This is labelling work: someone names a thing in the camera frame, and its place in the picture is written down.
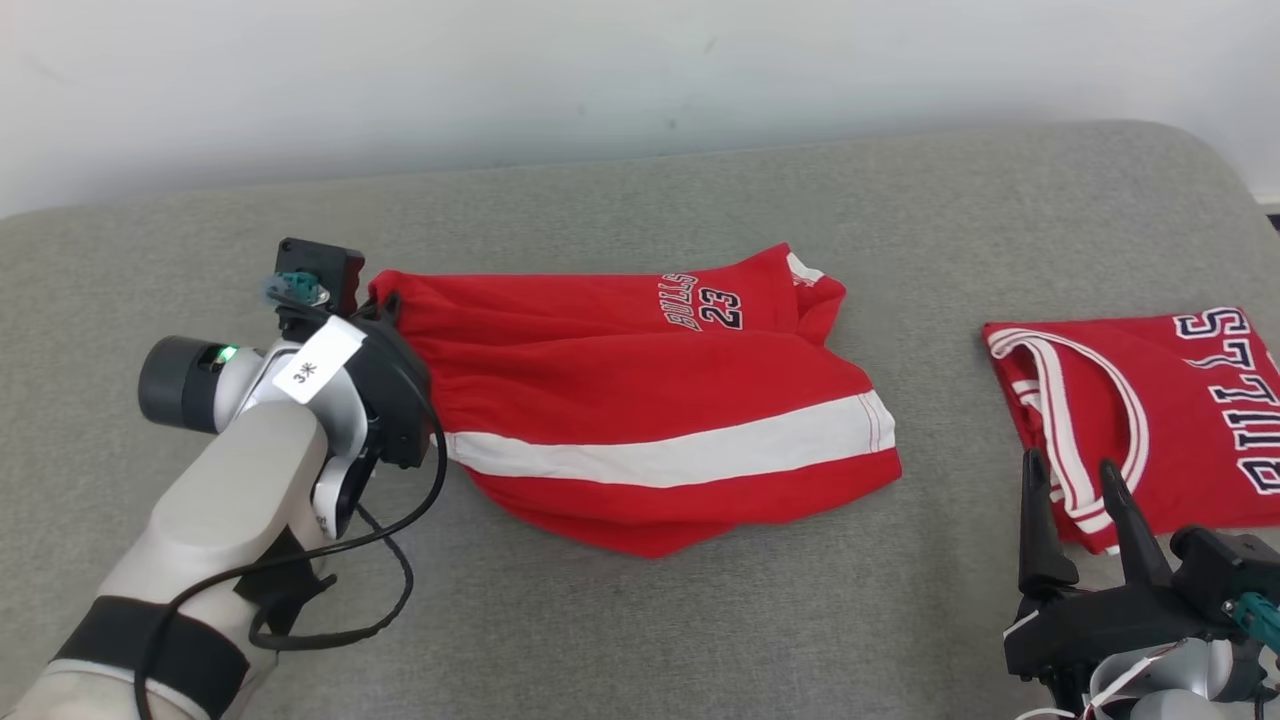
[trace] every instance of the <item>white stripe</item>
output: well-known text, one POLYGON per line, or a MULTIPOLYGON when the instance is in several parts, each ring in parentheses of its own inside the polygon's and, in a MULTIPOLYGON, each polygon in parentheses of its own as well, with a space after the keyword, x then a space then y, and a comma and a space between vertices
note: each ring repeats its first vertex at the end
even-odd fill
POLYGON ((1029 389, 1039 392, 1039 380, 1014 380, 1009 387, 1014 391, 1014 395, 1021 395, 1029 389))
POLYGON ((869 391, 654 442, 534 445, 494 433, 460 432, 448 433, 448 443, 452 459, 485 475, 671 488, 783 473, 890 448, 893 416, 876 391, 869 391))
POLYGON ((1042 386, 1048 386, 1047 405, 1050 413, 1043 414, 1046 445, 1050 450, 1051 464, 1056 461, 1062 465, 1062 475, 1066 479, 1062 487, 1069 491, 1065 503, 1068 515, 1085 533, 1096 533, 1105 529, 1111 524, 1111 516, 1106 514, 1102 500, 1096 498, 1093 483, 1089 480, 1091 475, 1083 469, 1083 464, 1080 462, 1075 434, 1070 432, 1070 409, 1066 405, 1065 378, 1062 377, 1061 366, 1057 361, 1057 351, 1053 345, 1062 345, 1075 350, 1101 366, 1111 377, 1116 392, 1120 395, 1121 401, 1124 401, 1125 414, 1129 420, 1129 454, 1120 468, 1120 473, 1125 478, 1125 484, 1129 486, 1130 492, 1138 488, 1151 452, 1147 413, 1142 406, 1142 401, 1138 400, 1137 391, 1134 391, 1129 380, 1120 373, 1120 369, 1101 354, 1053 333, 1027 328, 1009 328, 993 333, 988 345, 991 346, 992 356, 996 359, 1007 356, 1018 346, 1028 348, 1036 356, 1036 366, 1041 383, 1042 386), (1060 419, 1065 420, 1065 423, 1060 423, 1057 432, 1051 425, 1051 416, 1053 415, 1061 416, 1060 419), (1070 491, 1079 492, 1080 497, 1073 498, 1070 491), (1080 502, 1083 498, 1089 498, 1089 502, 1080 502))
POLYGON ((800 284, 801 282, 805 284, 813 284, 827 277, 827 273, 823 273, 822 270, 805 266, 805 264, 796 258, 795 252, 787 252, 787 265, 791 268, 791 275, 797 281, 794 284, 800 284))

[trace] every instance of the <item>teal connector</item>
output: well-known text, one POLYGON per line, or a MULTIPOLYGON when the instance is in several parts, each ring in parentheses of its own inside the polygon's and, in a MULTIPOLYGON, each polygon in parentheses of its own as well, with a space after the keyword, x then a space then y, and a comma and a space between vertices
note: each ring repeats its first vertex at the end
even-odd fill
POLYGON ((329 292, 320 284, 320 278, 311 273, 275 273, 262 283, 265 300, 270 301, 270 293, 279 293, 292 297, 306 305, 323 305, 329 301, 329 292))
POLYGON ((1230 611, 1231 620, 1235 620, 1251 638, 1280 653, 1280 610, 1276 610, 1271 601, 1256 592, 1247 592, 1222 610, 1230 611))

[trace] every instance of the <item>gray cushion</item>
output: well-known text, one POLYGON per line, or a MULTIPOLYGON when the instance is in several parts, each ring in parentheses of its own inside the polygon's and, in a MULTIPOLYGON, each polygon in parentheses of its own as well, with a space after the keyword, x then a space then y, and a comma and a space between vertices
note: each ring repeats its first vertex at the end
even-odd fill
MULTIPOLYGON (((251 717, 1012 717, 1047 696, 1007 676, 1001 652, 1019 597, 1019 445, 982 323, 1239 304, 1280 343, 1274 231, 1204 145, 1143 123, 10 218, 0 701, 36 676, 207 441, 138 415, 146 351, 169 333, 269 343, 257 286, 288 234, 362 250, 366 279, 388 266, 672 272, 790 242, 849 287, 831 346, 896 415, 905 475, 809 520, 646 561, 532 529, 454 470, 403 534, 419 589, 401 620, 348 650, 285 657, 251 717)), ((366 497, 390 519, 425 487, 385 469, 366 497)), ((298 630, 371 621, 399 589, 381 548, 332 568, 337 588, 298 630)), ((1083 569, 1094 584, 1119 578, 1114 559, 1083 569)))

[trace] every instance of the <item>white wall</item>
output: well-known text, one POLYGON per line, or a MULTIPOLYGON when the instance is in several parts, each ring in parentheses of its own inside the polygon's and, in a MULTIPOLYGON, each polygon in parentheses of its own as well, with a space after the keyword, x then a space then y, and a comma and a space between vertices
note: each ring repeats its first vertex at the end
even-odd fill
POLYGON ((0 217, 1112 117, 1280 195, 1280 0, 0 0, 0 217))

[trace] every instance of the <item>basketball jersey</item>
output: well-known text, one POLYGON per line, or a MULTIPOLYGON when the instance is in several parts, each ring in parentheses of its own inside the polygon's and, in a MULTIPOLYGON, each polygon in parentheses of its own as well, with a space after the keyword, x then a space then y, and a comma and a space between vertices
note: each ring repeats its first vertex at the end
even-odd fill
POLYGON ((1116 543, 1103 459, 1157 534, 1280 523, 1280 374, 1239 309, 983 334, 1023 445, 1048 460, 1065 539, 1116 543))
POLYGON ((780 245, 648 275, 385 272, 449 456, 512 515, 662 556, 901 474, 893 418, 824 347, 845 288, 780 245))

